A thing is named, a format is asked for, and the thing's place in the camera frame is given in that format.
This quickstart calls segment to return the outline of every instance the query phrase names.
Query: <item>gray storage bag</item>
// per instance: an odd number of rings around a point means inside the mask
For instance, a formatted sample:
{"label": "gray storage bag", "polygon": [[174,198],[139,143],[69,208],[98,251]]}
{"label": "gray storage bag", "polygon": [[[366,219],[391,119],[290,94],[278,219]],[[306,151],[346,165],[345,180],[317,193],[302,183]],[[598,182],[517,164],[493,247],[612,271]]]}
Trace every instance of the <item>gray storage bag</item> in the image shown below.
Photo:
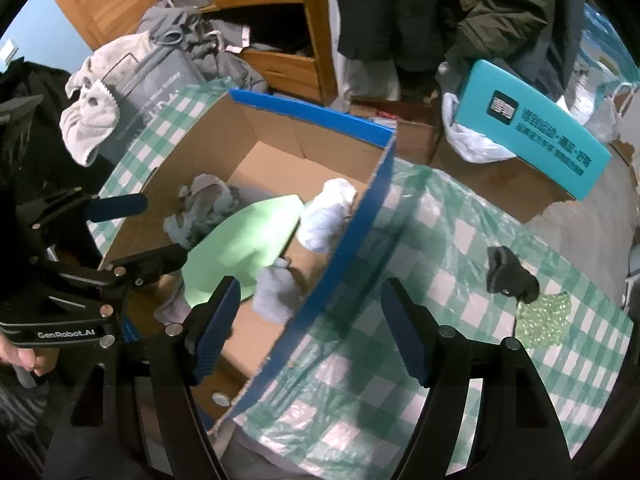
{"label": "gray storage bag", "polygon": [[142,130],[180,90],[204,83],[200,70],[178,47],[181,41],[181,33],[172,31],[157,41],[158,47],[140,62],[127,54],[116,64],[127,57],[137,63],[115,86],[110,85],[120,109],[120,121],[98,152],[113,164],[120,162]]}

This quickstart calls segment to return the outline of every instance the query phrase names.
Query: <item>light green cloth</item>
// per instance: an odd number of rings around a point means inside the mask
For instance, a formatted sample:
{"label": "light green cloth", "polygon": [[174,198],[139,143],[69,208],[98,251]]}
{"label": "light green cloth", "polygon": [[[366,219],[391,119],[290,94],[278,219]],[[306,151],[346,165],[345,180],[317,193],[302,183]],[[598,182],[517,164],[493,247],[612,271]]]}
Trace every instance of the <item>light green cloth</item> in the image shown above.
{"label": "light green cloth", "polygon": [[540,294],[536,301],[519,304],[516,312],[515,336],[525,348],[544,348],[562,344],[571,313],[568,292]]}
{"label": "light green cloth", "polygon": [[303,209],[299,197],[280,196],[251,204],[213,229],[182,268],[189,306],[205,303],[225,276],[240,282],[243,300],[251,296],[258,271],[287,246]]}

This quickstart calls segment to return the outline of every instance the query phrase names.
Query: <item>white towel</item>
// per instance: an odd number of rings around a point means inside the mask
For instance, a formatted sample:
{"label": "white towel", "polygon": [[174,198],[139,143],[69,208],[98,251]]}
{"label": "white towel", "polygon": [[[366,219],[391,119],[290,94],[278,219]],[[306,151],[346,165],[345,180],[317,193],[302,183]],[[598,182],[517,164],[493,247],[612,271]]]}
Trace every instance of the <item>white towel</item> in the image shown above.
{"label": "white towel", "polygon": [[[138,62],[155,48],[148,31],[121,36],[103,45],[91,57],[85,59],[80,70],[66,82],[66,96],[70,98],[78,89],[88,90],[96,81],[105,78],[107,73],[109,75],[103,82],[107,85],[116,85],[124,75],[135,70]],[[128,56],[120,62],[127,54],[133,54],[135,60]]]}
{"label": "white towel", "polygon": [[101,81],[81,90],[80,99],[62,112],[62,139],[73,159],[90,165],[97,147],[118,124],[120,109],[109,89]]}

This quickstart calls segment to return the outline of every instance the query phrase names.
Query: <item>human hand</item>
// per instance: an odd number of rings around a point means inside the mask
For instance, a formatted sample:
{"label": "human hand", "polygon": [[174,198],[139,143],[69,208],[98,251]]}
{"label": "human hand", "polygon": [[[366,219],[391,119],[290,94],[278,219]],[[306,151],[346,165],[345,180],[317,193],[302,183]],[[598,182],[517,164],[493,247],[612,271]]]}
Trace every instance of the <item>human hand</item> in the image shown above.
{"label": "human hand", "polygon": [[37,351],[32,348],[17,348],[0,333],[0,362],[21,366],[38,377],[48,374],[56,367],[59,352],[57,348],[42,348]]}

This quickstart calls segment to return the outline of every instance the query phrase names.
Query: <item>drawer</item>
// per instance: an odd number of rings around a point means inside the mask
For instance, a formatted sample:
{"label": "drawer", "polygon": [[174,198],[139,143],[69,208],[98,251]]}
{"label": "drawer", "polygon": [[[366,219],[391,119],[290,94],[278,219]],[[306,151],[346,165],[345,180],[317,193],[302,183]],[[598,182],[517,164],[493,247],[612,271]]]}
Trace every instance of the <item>drawer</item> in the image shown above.
{"label": "drawer", "polygon": [[242,51],[241,57],[261,73],[272,88],[321,101],[316,60],[312,57],[252,49]]}

